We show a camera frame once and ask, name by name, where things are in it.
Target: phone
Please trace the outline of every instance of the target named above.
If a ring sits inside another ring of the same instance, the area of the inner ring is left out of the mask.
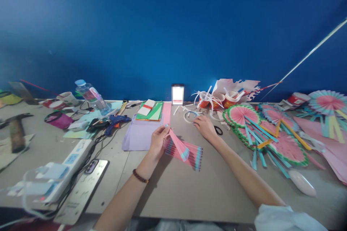
[[[172,84],[172,105],[183,105],[184,84]]]

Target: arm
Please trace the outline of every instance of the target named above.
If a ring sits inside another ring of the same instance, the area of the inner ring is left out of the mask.
[[[257,208],[259,208],[261,204],[285,206],[283,200],[257,174],[257,172],[245,163],[240,156],[217,135],[209,118],[206,116],[199,116],[194,120],[194,125],[202,136],[209,141],[223,157],[236,179]]]
[[[169,130],[170,127],[161,126],[152,134],[151,147],[136,169],[142,178],[148,180],[152,176],[160,157],[163,155],[164,138]],[[102,213],[94,229],[97,231],[125,230],[146,185],[131,175]]]

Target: blue wall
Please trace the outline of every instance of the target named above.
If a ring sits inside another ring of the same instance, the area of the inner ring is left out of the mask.
[[[347,16],[347,0],[0,0],[0,7],[1,88],[22,78],[60,93],[83,78],[106,99],[169,100],[172,83],[186,84],[189,96],[219,78],[267,86]],[[300,90],[347,92],[343,29],[265,101]]]

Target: bottle cap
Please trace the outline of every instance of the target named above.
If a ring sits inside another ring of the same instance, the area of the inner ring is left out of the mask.
[[[75,81],[75,84],[80,87],[80,86],[84,86],[86,82],[83,79],[79,79]]]

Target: hand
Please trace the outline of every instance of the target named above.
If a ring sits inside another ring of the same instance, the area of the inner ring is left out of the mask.
[[[170,127],[159,126],[152,134],[151,147],[149,148],[149,153],[154,155],[154,158],[159,160],[163,155],[166,142],[166,135],[169,133]]]
[[[211,120],[206,116],[198,116],[194,121],[194,125],[201,135],[210,143],[218,137]]]

